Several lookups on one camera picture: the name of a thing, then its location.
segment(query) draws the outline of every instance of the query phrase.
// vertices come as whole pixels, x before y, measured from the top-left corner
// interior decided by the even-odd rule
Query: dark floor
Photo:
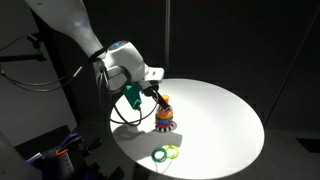
[[[82,122],[76,130],[87,142],[95,137],[103,146],[87,158],[88,164],[97,162],[104,175],[110,175],[118,166],[125,172],[124,180],[147,179],[149,172],[136,168],[117,146],[109,125],[100,122]],[[310,153],[296,138],[320,139],[320,133],[266,130],[265,145],[258,159],[248,168],[226,180],[319,180],[320,153]]]

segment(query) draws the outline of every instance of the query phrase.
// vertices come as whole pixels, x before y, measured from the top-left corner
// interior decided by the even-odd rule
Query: orange ring
[[[157,111],[157,117],[160,119],[166,120],[166,119],[172,118],[172,116],[173,116],[173,111],[169,111],[169,112],[161,111],[161,110]]]
[[[167,94],[161,95],[163,100],[168,104],[169,103],[169,96]]]

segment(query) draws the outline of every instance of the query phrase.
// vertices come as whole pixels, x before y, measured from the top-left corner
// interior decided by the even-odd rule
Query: equipment
[[[152,96],[163,109],[169,107],[157,92],[158,84],[164,76],[163,68],[148,67],[137,49],[127,41],[116,42],[105,51],[92,31],[82,0],[25,1],[51,28],[70,36],[80,45],[92,60],[97,82],[101,82],[104,75],[111,93],[120,92],[129,83],[143,90],[146,96]],[[0,136],[0,159],[4,160],[0,161],[0,177],[21,180],[41,179],[41,173],[37,169],[28,166],[22,158],[17,157],[18,153],[10,143],[4,136]],[[15,169],[23,166],[32,170],[23,168],[25,171],[20,173]]]
[[[11,42],[10,44],[6,45],[3,48],[0,48],[0,51],[8,48],[18,40],[26,38],[30,42],[32,42],[33,48],[38,51],[37,54],[26,54],[26,55],[15,55],[15,56],[0,56],[0,62],[12,62],[12,61],[25,61],[25,60],[37,60],[37,61],[45,61],[42,52],[40,51],[40,43],[42,42],[42,37],[39,33],[29,34],[28,36],[21,36]]]

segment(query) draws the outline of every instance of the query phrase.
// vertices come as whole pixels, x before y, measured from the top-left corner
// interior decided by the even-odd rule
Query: yellow ring
[[[172,144],[170,144],[170,145],[165,145],[165,146],[163,147],[163,149],[165,149],[166,151],[168,151],[168,149],[173,149],[173,150],[175,151],[175,154],[172,155],[172,156],[170,156],[169,153],[167,153],[167,158],[169,158],[169,159],[175,159],[175,158],[177,158],[177,157],[179,156],[179,149],[178,149],[178,147],[175,146],[175,145],[172,145]]]

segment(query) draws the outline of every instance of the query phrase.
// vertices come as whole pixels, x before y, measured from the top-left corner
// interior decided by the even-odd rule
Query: black background
[[[131,41],[146,64],[164,67],[165,0],[87,0],[84,4],[105,47],[118,40]],[[226,88],[243,98],[264,122],[318,5],[315,0],[172,1],[166,77]],[[318,17],[275,104],[268,129],[319,132],[319,28]],[[52,33],[66,72],[86,60],[72,39]],[[100,121],[91,67],[71,83],[71,89],[79,118]]]

